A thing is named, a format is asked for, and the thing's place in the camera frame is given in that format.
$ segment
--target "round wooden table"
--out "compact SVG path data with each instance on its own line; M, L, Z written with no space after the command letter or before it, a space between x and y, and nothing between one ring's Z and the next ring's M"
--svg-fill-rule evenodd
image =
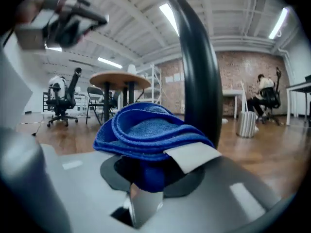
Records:
M143 90L151 86L150 82L139 75L127 72L106 71L92 75L89 82L104 90L104 121L109 119L109 90L123 91L123 106L127 104L127 90L129 104L134 103L134 90Z

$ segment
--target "white ceiling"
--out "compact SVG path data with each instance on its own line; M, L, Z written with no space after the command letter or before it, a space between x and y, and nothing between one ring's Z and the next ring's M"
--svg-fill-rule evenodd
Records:
M69 50L47 50L40 54L50 75L66 75L81 67L79 85L89 84L93 73L116 70L98 57L124 67L161 63L180 56L179 38L159 9L166 0L89 0L109 23L89 33ZM215 50L249 50L277 54L296 33L297 22L290 15L275 40L268 36L286 4L282 0L187 0L205 25Z

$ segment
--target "brick wall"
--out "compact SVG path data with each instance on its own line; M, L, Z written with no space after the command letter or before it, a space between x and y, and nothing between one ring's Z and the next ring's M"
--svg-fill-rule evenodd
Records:
M287 111L287 97L285 87L289 85L288 75L283 59L265 53L227 51L217 52L218 66L222 78L223 89L241 89L240 81L244 82L246 97L252 97L258 90L257 76L264 74L276 82L276 67L282 72L280 79L281 106L275 110L275 114L285 114ZM184 82L166 83L165 77L174 73L183 72L183 64L180 59L162 63L158 66L162 70L162 105L174 113L182 112L184 103ZM242 102L238 99L238 111L242 108ZM224 98L224 115L234 114L234 99Z

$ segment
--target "black table leg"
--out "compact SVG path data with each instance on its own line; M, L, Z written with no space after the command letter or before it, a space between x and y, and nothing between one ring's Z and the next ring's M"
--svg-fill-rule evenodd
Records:
M110 83L105 82L105 90L104 90L104 121L105 122L109 120L109 87L110 87Z
M123 88L123 107L127 106L127 87Z
M134 84L135 82L128 83L128 104L134 103Z

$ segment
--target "white shirt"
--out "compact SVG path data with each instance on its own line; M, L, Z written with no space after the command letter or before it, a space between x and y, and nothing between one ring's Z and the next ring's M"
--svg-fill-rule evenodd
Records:
M268 87L273 87L274 86L274 82L272 81L272 79L268 79L268 78L261 78L260 83L259 83L259 91L264 89L264 88L268 88ZM259 94L256 95L256 97L258 99L263 99L263 97Z
M58 97L59 99L63 99L65 97L65 85L66 81L64 79L61 79L59 76L55 76L50 79L49 86L54 86L56 83L59 84L60 90L58 91ZM51 89L51 99L55 99L55 93Z

